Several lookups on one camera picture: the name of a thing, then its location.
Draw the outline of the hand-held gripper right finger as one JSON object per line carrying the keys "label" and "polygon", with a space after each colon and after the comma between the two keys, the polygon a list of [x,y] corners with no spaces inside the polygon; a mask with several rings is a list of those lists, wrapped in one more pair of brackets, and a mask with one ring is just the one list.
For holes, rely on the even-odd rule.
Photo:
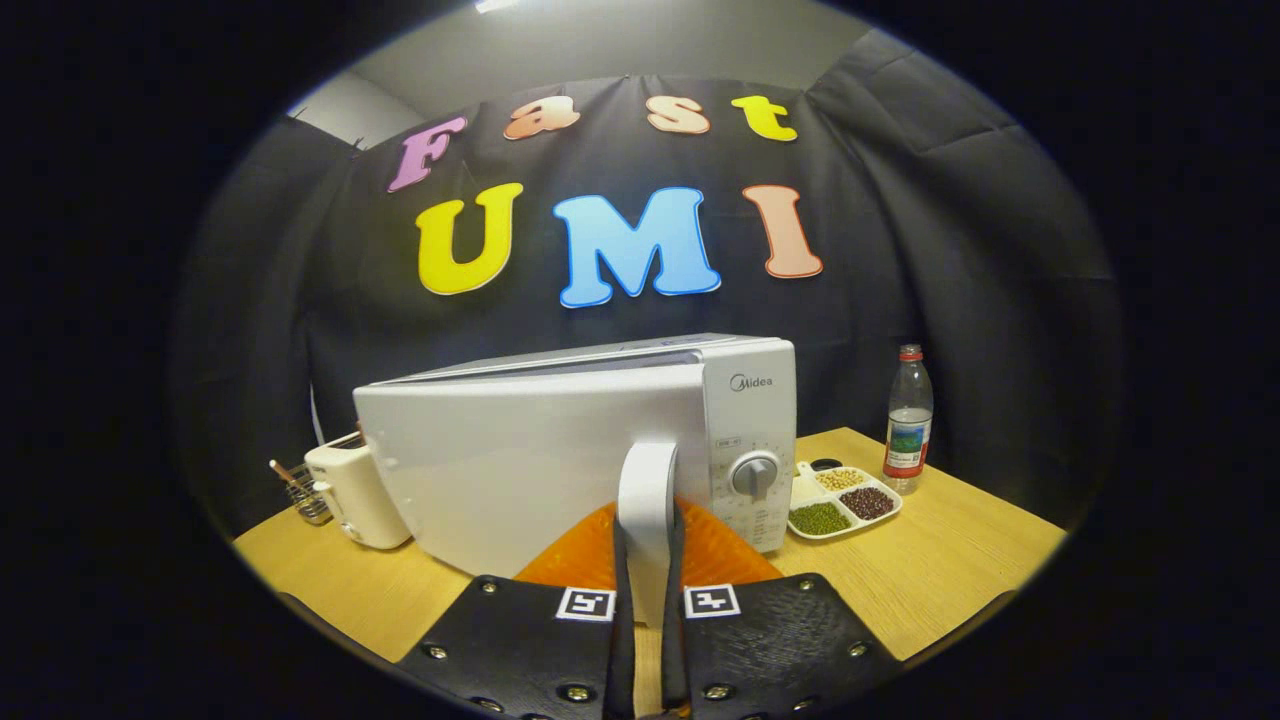
{"label": "hand-held gripper right finger", "polygon": [[833,716],[901,662],[818,573],[786,577],[677,498],[660,641],[671,719]]}

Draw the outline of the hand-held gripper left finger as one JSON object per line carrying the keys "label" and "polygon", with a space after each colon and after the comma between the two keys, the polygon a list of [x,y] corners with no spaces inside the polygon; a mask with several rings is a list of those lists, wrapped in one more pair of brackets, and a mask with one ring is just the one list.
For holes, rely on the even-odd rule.
{"label": "hand-held gripper left finger", "polygon": [[397,667],[511,719],[632,719],[634,602],[616,506],[515,577],[475,577]]}

